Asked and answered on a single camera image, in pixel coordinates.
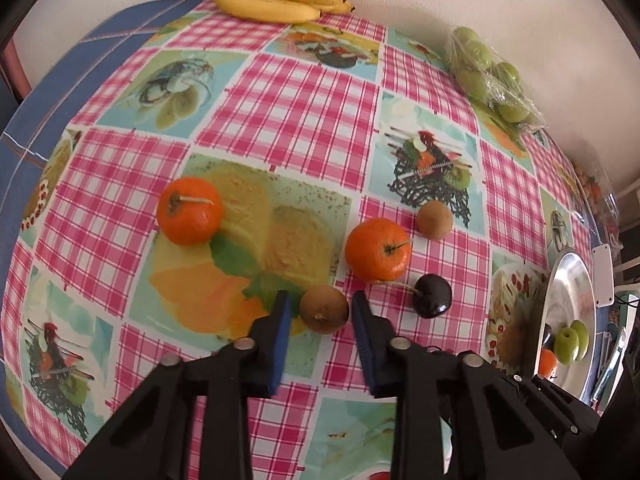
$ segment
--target white wall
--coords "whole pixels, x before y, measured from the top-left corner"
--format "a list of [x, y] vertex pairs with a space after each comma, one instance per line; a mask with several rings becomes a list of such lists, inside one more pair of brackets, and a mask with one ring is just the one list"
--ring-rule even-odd
[[[32, 84], [82, 35], [148, 0], [39, 0], [15, 36]], [[615, 189], [640, 176], [640, 59], [600, 0], [356, 0], [432, 47], [469, 25], [518, 67], [561, 147], [591, 142]]]

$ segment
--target kiwi fruit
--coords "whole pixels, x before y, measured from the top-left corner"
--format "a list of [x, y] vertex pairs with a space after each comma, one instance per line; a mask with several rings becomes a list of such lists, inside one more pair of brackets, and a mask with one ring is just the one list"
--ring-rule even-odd
[[340, 290], [329, 285], [315, 285], [300, 299], [300, 318], [312, 332], [332, 334], [347, 323], [349, 303]]
[[466, 168], [453, 166], [444, 173], [442, 180], [453, 189], [464, 191], [471, 184], [471, 172]]
[[429, 200], [416, 217], [418, 231], [428, 240], [443, 240], [453, 228], [453, 215], [449, 208], [438, 200]]

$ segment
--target silver tray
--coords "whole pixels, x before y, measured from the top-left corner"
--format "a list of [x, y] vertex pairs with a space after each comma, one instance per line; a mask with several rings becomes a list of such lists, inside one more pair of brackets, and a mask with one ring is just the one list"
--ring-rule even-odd
[[568, 366], [558, 363], [553, 382], [574, 397], [580, 398], [589, 377], [593, 358], [593, 343], [596, 333], [596, 306], [593, 287], [587, 267], [581, 257], [571, 248], [558, 255], [551, 271], [545, 301], [538, 302], [531, 310], [527, 339], [522, 352], [521, 370], [524, 376], [533, 377], [538, 372], [540, 347], [545, 323], [553, 334], [574, 319], [584, 323], [589, 334], [586, 355]]

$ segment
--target tangerine stem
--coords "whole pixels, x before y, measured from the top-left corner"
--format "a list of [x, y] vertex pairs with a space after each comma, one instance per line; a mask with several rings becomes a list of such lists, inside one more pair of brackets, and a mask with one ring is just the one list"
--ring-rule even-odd
[[211, 200], [209, 200], [208, 198], [199, 198], [199, 197], [196, 197], [196, 196], [180, 195], [178, 197], [178, 200], [180, 202], [196, 202], [196, 203], [199, 203], [199, 204], [211, 204], [211, 205], [214, 205], [214, 203]]
[[402, 287], [406, 288], [407, 290], [413, 291], [413, 293], [418, 297], [420, 297], [422, 295], [422, 292], [420, 290], [418, 290], [414, 286], [408, 285], [407, 283], [403, 283], [403, 282], [386, 282], [384, 280], [376, 280], [375, 282], [373, 282], [373, 285], [397, 285], [397, 286], [402, 286]]
[[404, 242], [400, 242], [398, 245], [394, 245], [393, 247], [390, 248], [391, 251], [395, 251], [396, 249], [399, 249], [400, 247], [407, 245], [407, 244], [412, 244], [414, 243], [413, 240], [411, 240], [411, 238], [409, 238], [408, 240], [405, 240]]

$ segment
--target screw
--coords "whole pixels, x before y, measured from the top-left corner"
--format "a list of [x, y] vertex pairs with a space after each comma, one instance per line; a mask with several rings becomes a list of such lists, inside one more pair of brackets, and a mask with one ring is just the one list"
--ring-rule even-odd
[[411, 341], [405, 337], [395, 337], [389, 344], [396, 350], [407, 350], [411, 346]]
[[161, 358], [160, 358], [160, 364], [162, 366], [175, 366], [177, 365], [182, 359], [180, 359], [180, 356], [177, 354], [164, 354]]
[[484, 359], [478, 354], [467, 354], [462, 358], [462, 362], [472, 368], [479, 368], [482, 366], [482, 363], [484, 363]]
[[234, 346], [238, 350], [251, 350], [255, 346], [255, 341], [250, 337], [241, 337], [234, 341]]

